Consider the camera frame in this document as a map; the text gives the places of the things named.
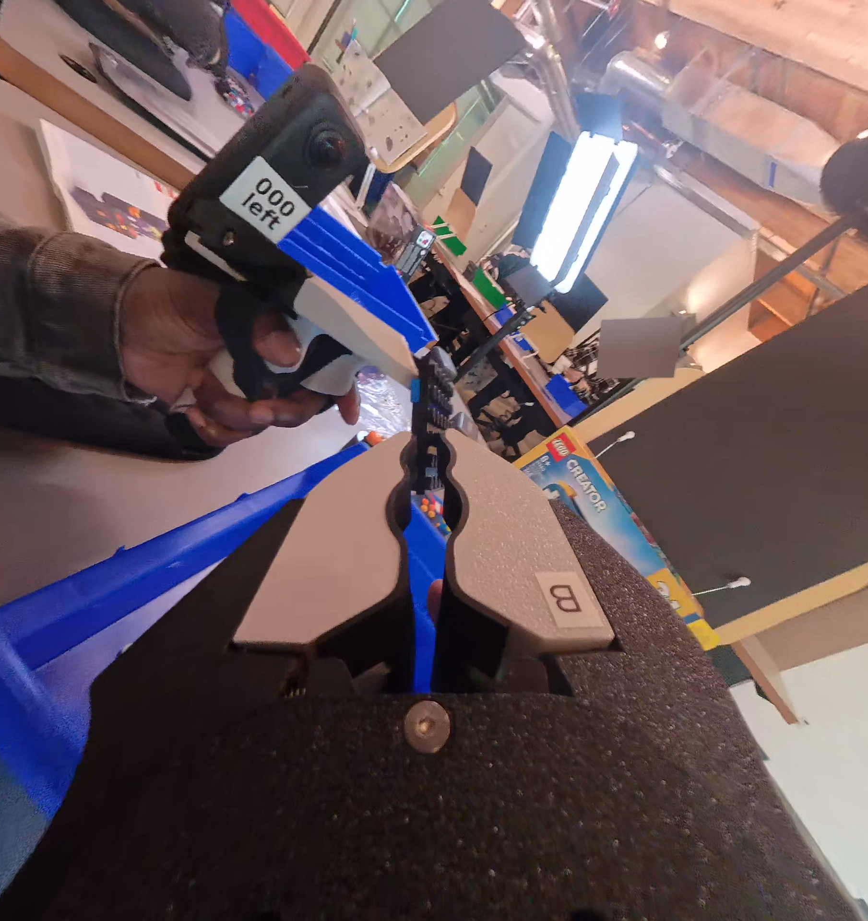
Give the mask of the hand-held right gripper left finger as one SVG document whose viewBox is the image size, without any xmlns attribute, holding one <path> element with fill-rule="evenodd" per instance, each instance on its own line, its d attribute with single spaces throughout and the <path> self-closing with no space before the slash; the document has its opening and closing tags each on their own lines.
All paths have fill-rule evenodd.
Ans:
<svg viewBox="0 0 868 921">
<path fill-rule="evenodd" d="M 317 651 L 394 593 L 403 550 L 389 505 L 412 444 L 409 432 L 397 433 L 310 491 L 236 628 L 236 645 Z"/>
</svg>

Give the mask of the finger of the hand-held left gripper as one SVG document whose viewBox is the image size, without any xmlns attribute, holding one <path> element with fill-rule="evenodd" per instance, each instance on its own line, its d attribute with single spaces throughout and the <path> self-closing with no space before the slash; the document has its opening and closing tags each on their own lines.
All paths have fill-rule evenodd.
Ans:
<svg viewBox="0 0 868 921">
<path fill-rule="evenodd" d="M 415 354 L 404 336 L 337 288 L 317 277 L 308 278 L 293 301 L 294 327 L 303 346 L 325 335 L 345 349 L 343 355 L 321 359 L 307 373 L 298 367 L 308 390 L 349 390 L 366 366 L 409 388 L 418 376 Z"/>
</svg>

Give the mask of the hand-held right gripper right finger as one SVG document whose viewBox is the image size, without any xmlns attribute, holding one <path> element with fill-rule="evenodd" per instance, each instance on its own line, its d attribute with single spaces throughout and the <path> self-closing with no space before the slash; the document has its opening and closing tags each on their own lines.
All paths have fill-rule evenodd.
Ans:
<svg viewBox="0 0 868 921">
<path fill-rule="evenodd" d="M 543 491 L 458 432 L 443 435 L 443 453 L 440 640 L 464 657 L 609 648 L 612 626 Z"/>
</svg>

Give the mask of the black toy brick assembly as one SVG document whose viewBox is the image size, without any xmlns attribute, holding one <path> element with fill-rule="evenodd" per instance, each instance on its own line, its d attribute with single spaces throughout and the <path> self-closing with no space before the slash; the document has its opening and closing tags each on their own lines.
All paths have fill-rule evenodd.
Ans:
<svg viewBox="0 0 868 921">
<path fill-rule="evenodd" d="M 417 375 L 410 386 L 412 398 L 413 454 L 409 460 L 409 484 L 414 494 L 442 493 L 443 516 L 457 519 L 462 511 L 459 489 L 449 476 L 451 455 L 446 432 L 454 431 L 478 447 L 486 444 L 474 421 L 455 410 L 456 367 L 439 346 L 416 359 Z"/>
</svg>

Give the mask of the large blue plastic bin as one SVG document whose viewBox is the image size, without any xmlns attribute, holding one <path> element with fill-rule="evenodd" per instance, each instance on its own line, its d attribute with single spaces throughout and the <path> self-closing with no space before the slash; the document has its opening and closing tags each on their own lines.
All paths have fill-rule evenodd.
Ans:
<svg viewBox="0 0 868 921">
<path fill-rule="evenodd" d="M 149 630 L 210 572 L 268 525 L 281 543 L 310 491 L 370 447 L 349 447 L 305 471 L 173 531 L 118 551 L 71 577 L 0 607 L 0 789 L 48 823 L 71 786 L 89 731 L 89 686 L 122 651 Z M 403 560 L 394 593 L 355 617 L 317 651 L 296 657 L 345 661 L 358 676 L 399 663 L 411 676 L 403 689 L 431 685 L 435 629 L 428 588 L 443 574 L 446 541 L 408 497 L 395 493 L 389 512 Z M 233 642 L 249 604 L 242 588 L 229 594 Z"/>
</svg>

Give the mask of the person's left forearm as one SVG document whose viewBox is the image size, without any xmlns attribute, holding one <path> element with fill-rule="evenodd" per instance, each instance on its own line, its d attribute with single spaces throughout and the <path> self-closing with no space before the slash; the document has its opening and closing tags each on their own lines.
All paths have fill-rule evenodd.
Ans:
<svg viewBox="0 0 868 921">
<path fill-rule="evenodd" d="M 151 403 L 125 377 L 119 314 L 130 283 L 154 267 L 92 236 L 0 213 L 0 377 Z"/>
</svg>

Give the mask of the person's left hand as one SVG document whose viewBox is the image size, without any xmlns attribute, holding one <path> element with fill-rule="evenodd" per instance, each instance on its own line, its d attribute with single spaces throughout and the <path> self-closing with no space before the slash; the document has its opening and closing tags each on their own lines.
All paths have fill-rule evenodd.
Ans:
<svg viewBox="0 0 868 921">
<path fill-rule="evenodd" d="M 325 398 L 298 390 L 287 398 L 247 401 L 209 368 L 224 343 L 215 310 L 216 284 L 166 268 L 142 271 L 126 288 L 119 312 L 125 380 L 175 407 L 188 390 L 190 428 L 209 447 L 225 448 L 271 427 L 296 428 L 319 415 Z"/>
</svg>

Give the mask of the blue ribbed plastic bin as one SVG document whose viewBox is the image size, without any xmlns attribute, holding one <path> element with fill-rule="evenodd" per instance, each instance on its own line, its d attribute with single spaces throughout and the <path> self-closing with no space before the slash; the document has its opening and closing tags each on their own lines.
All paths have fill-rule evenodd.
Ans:
<svg viewBox="0 0 868 921">
<path fill-rule="evenodd" d="M 433 328 L 403 278 L 349 222 L 314 208 L 278 247 L 402 335 L 413 354 L 424 354 L 436 344 Z"/>
</svg>

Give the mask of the clear plastic bag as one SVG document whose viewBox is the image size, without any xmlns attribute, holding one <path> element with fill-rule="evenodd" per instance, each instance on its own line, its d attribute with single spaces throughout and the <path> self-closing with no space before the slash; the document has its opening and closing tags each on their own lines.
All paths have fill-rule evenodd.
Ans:
<svg viewBox="0 0 868 921">
<path fill-rule="evenodd" d="M 359 433 L 375 432 L 383 438 L 412 428 L 410 390 L 374 366 L 363 368 L 357 376 L 360 411 Z"/>
</svg>

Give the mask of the colourful toy brick box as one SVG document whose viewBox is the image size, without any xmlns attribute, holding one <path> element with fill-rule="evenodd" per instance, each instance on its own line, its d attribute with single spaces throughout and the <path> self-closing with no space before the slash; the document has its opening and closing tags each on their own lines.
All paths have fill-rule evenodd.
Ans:
<svg viewBox="0 0 868 921">
<path fill-rule="evenodd" d="M 718 646 L 717 633 L 704 618 L 699 600 L 574 427 L 563 426 L 514 464 L 550 499 L 577 513 L 645 578 L 703 650 Z"/>
</svg>

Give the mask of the white perforated board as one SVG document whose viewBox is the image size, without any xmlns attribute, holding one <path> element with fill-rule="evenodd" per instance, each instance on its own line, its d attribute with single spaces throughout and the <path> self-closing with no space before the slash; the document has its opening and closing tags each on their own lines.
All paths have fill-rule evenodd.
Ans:
<svg viewBox="0 0 868 921">
<path fill-rule="evenodd" d="M 458 121 L 454 102 L 427 123 L 418 121 L 357 40 L 347 44 L 332 78 L 381 173 L 399 171 L 439 143 Z"/>
</svg>

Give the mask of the black light stand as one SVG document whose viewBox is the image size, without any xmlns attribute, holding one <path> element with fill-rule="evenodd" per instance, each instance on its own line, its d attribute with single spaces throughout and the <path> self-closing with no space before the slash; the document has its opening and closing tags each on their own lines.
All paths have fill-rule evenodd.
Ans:
<svg viewBox="0 0 868 921">
<path fill-rule="evenodd" d="M 510 315 L 506 322 L 487 339 L 480 342 L 474 348 L 474 351 L 457 366 L 453 381 L 458 383 L 465 375 L 482 363 L 491 352 L 497 350 L 503 340 L 507 339 L 512 333 L 517 332 L 521 327 L 532 321 L 533 315 L 541 309 L 541 306 L 528 306 Z"/>
</svg>

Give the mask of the black fuzzy cover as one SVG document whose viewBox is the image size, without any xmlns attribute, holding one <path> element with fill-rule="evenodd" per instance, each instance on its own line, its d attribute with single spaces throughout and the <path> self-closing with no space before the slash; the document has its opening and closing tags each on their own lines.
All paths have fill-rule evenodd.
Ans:
<svg viewBox="0 0 868 921">
<path fill-rule="evenodd" d="M 214 74 L 225 72 L 228 2 L 117 1 L 107 5 L 162 49 L 168 41 L 187 52 L 200 68 Z"/>
</svg>

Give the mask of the dark flat slab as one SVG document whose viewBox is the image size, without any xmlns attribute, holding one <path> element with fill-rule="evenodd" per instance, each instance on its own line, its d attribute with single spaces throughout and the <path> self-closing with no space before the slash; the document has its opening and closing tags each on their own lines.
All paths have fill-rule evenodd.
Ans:
<svg viewBox="0 0 868 921">
<path fill-rule="evenodd" d="M 103 43 L 90 41 L 87 48 L 92 54 L 99 74 L 123 93 L 129 86 L 148 95 L 168 92 L 185 102 L 192 99 L 192 90 L 186 75 L 167 54 L 160 51 L 156 51 L 151 57 L 148 54 L 140 54 L 141 63 L 133 63 Z"/>
</svg>

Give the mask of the long wooden desk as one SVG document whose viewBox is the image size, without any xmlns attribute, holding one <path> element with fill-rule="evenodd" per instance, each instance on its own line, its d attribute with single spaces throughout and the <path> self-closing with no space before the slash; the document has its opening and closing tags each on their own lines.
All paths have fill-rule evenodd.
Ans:
<svg viewBox="0 0 868 921">
<path fill-rule="evenodd" d="M 482 292 L 463 275 L 463 272 L 451 259 L 452 252 L 440 238 L 436 238 L 433 252 L 459 286 L 465 300 L 470 305 L 470 309 L 474 312 L 478 321 L 484 325 L 487 333 L 489 335 L 495 334 L 500 328 L 500 324 L 497 322 L 497 318 L 490 314 L 493 308 L 492 305 Z M 532 400 L 542 406 L 544 413 L 554 426 L 553 430 L 569 424 L 574 415 L 568 413 L 549 391 L 550 377 L 539 364 L 537 357 L 534 354 L 525 354 L 509 336 L 502 339 L 497 347 L 500 349 L 505 363 L 514 369 L 522 384 L 532 395 Z"/>
</svg>

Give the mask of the small black flag panel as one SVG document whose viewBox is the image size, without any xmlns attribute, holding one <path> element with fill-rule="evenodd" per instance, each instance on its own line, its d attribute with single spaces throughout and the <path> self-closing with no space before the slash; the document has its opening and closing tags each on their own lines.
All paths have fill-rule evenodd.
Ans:
<svg viewBox="0 0 868 921">
<path fill-rule="evenodd" d="M 417 121 L 427 124 L 529 43 L 487 1 L 444 1 L 374 63 Z"/>
</svg>

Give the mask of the white instruction booklet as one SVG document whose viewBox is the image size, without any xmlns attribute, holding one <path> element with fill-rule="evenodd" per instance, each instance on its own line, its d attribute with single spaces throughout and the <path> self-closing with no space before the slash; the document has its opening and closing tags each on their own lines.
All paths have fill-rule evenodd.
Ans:
<svg viewBox="0 0 868 921">
<path fill-rule="evenodd" d="M 177 192 L 50 121 L 39 121 L 36 136 L 69 229 L 161 261 Z"/>
</svg>

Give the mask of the black monitor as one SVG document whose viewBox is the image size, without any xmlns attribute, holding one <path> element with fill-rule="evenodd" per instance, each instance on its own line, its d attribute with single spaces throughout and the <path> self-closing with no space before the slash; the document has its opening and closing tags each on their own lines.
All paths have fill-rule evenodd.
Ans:
<svg viewBox="0 0 868 921">
<path fill-rule="evenodd" d="M 569 291 L 555 289 L 547 300 L 572 331 L 578 333 L 606 305 L 608 296 L 583 272 Z"/>
</svg>

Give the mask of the grey card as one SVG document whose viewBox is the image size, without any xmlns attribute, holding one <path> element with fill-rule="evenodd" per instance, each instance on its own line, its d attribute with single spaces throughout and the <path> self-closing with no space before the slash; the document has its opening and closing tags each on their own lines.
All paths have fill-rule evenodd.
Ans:
<svg viewBox="0 0 868 921">
<path fill-rule="evenodd" d="M 682 317 L 604 319 L 597 374 L 607 379 L 672 378 L 681 354 Z"/>
</svg>

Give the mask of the bright studio light panel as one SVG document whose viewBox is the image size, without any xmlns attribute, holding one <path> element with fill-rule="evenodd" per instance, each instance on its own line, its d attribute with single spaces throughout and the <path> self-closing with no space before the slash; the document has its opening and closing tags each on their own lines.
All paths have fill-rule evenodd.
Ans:
<svg viewBox="0 0 868 921">
<path fill-rule="evenodd" d="M 548 135 L 511 243 L 547 291 L 567 293 L 599 245 L 635 174 L 637 144 L 581 132 Z"/>
</svg>

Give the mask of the black panel with wooden edge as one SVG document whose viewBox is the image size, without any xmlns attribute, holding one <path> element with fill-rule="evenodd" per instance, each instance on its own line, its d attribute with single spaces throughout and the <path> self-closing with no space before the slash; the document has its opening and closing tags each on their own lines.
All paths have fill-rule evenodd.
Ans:
<svg viewBox="0 0 868 921">
<path fill-rule="evenodd" d="M 868 285 L 588 442 L 704 618 L 868 563 Z"/>
</svg>

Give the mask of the boom microphone black windscreen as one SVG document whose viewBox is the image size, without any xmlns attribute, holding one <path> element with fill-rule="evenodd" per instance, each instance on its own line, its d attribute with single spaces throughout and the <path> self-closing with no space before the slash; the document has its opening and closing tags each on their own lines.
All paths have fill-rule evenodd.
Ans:
<svg viewBox="0 0 868 921">
<path fill-rule="evenodd" d="M 683 353 L 847 232 L 856 232 L 868 244 L 868 136 L 849 141 L 832 154 L 821 172 L 819 190 L 835 221 L 697 322 L 681 339 Z"/>
</svg>

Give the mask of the silver ventilation duct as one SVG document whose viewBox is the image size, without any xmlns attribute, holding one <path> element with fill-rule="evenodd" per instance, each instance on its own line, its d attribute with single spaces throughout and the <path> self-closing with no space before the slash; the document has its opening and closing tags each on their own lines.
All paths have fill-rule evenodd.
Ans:
<svg viewBox="0 0 868 921">
<path fill-rule="evenodd" d="M 621 52 L 598 88 L 645 103 L 667 132 L 763 190 L 822 206 L 820 177 L 840 142 L 815 122 L 722 75 L 711 52 L 698 52 L 675 75 L 636 52 Z"/>
</svg>

